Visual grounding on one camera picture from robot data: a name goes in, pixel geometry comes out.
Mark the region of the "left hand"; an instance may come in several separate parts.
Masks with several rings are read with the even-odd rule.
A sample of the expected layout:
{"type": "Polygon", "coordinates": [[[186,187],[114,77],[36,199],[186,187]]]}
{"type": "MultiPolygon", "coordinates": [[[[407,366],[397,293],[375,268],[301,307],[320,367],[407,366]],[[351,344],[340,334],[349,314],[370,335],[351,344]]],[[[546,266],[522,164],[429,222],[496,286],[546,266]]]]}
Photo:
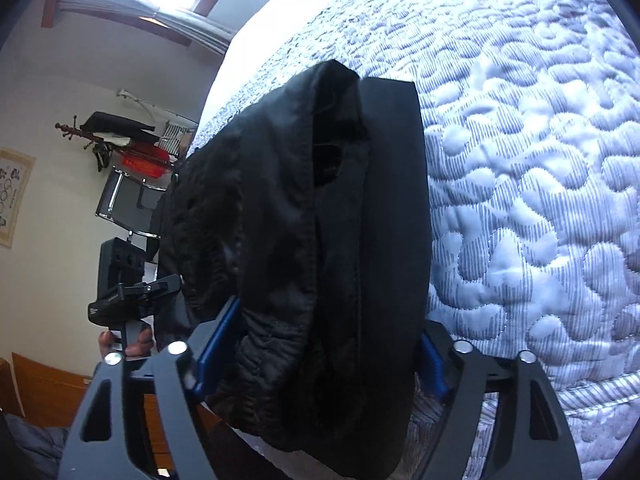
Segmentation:
{"type": "MultiPolygon", "coordinates": [[[[116,350],[116,336],[110,330],[100,333],[98,344],[102,358],[116,350]]],[[[148,358],[154,348],[153,332],[150,326],[140,330],[136,340],[130,340],[128,346],[122,350],[128,360],[148,358]]]]}

